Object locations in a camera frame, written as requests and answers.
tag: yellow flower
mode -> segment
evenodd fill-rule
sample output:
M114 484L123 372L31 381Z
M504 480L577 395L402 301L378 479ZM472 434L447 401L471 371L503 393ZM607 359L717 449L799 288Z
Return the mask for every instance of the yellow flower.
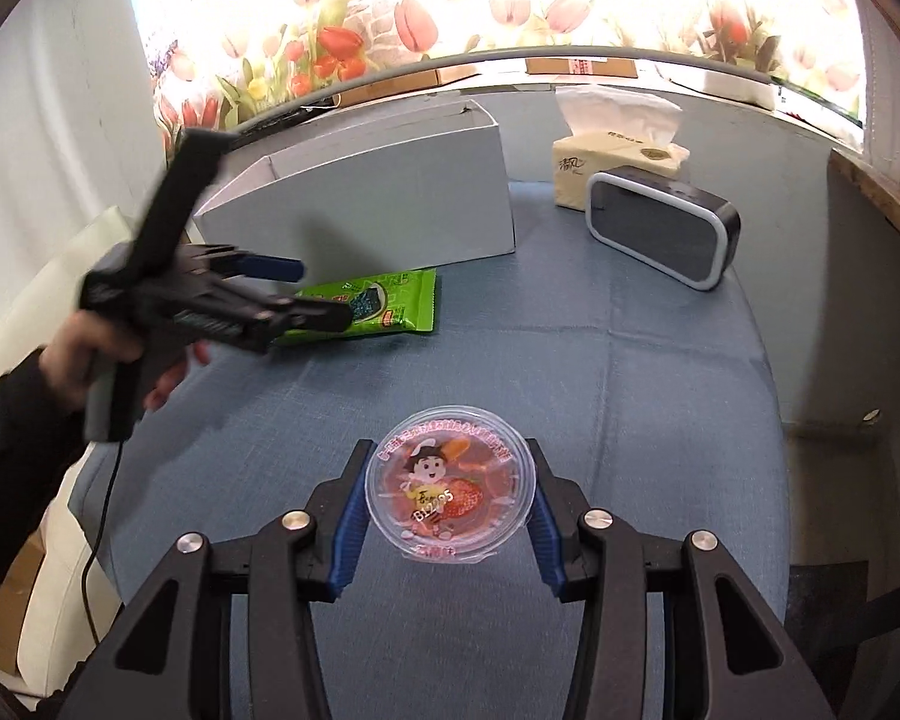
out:
M247 92L255 100L262 100L266 97L266 81L264 79L253 79L247 84Z

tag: table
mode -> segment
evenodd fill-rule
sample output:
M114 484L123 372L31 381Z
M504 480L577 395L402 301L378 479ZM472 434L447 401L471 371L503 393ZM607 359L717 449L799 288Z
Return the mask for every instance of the table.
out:
M511 199L516 252L441 268L431 335L265 358L218 348L140 423L101 549L122 598L180 533L253 533L336 476L357 439L463 403L536 437L556 474L639 530L717 533L782 618L782 432L734 272L697 293L593 240L583 214L554 207L550 185L511 185ZM91 540L113 459L98 447L71 497ZM662 702L660 608L652 600L646 717ZM250 718L244 614L235 604L235 720ZM336 720L560 717L580 619L540 581L522 531L464 567L405 560L371 525L352 586L314 607Z

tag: gray storage box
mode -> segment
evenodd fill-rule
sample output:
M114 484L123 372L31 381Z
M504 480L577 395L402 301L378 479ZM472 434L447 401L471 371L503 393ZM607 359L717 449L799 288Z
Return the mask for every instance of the gray storage box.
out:
M304 284L514 251L499 129L472 100L384 115L263 157L194 222L212 244L303 260Z

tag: person's arm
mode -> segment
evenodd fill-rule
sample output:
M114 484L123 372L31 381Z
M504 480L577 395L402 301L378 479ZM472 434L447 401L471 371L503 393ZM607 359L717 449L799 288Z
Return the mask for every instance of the person's arm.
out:
M77 312L46 349L0 378L0 584L63 474L86 448L83 406L93 355L132 362L142 351L127 331L96 314ZM205 348L197 349L197 358L207 362ZM185 375L186 362L168 370L146 396L146 408L166 403Z

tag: cartoon character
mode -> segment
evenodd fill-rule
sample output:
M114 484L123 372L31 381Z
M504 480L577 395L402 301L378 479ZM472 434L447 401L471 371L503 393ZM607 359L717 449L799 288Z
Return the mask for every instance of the cartoon character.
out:
M470 442L452 439L442 445L436 439L420 442L404 464L410 479L400 490L413 501L413 531L418 536L436 536L446 541L453 536L450 525L442 521L443 511L453 501L446 480L447 464L463 454Z

